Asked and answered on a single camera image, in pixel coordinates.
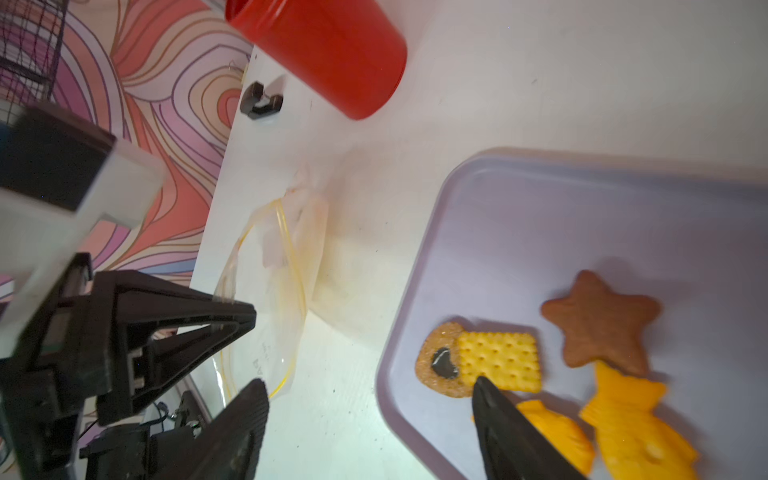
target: round cookie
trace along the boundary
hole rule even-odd
[[[438,393],[454,398],[472,396],[472,387],[464,384],[458,375],[458,336],[464,333],[464,327],[457,322],[447,322],[438,326],[429,334],[416,359],[416,377]],[[445,371],[447,363],[446,351],[454,369],[453,375],[440,376],[435,371]]]

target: tray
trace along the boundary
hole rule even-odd
[[[560,330],[539,315],[579,270],[619,293],[659,299],[644,335],[668,393],[657,416],[701,453],[701,478],[765,478],[768,439],[768,188],[481,154],[445,181],[376,379],[390,428],[440,478],[485,478],[470,399],[414,373],[437,325],[532,331],[544,391],[577,418],[594,368],[568,368]],[[592,438],[594,433],[584,423]],[[598,454],[591,478],[610,475]]]

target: patterned fabric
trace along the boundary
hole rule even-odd
[[[72,0],[53,100],[167,167],[140,227],[95,226],[97,270],[189,284],[251,50],[200,0]]]

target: white table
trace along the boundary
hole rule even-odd
[[[763,0],[388,0],[409,45],[390,102],[343,117],[266,55],[282,112],[238,115],[192,287],[213,291],[250,211],[303,162],[336,174],[296,380],[271,406],[258,478],[430,478],[379,415],[376,366],[433,202],[490,147],[765,164]],[[195,379],[211,409],[211,364]]]

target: red plastic container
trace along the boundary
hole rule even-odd
[[[379,110],[406,68],[406,41],[375,0],[228,0],[226,15],[353,120]]]

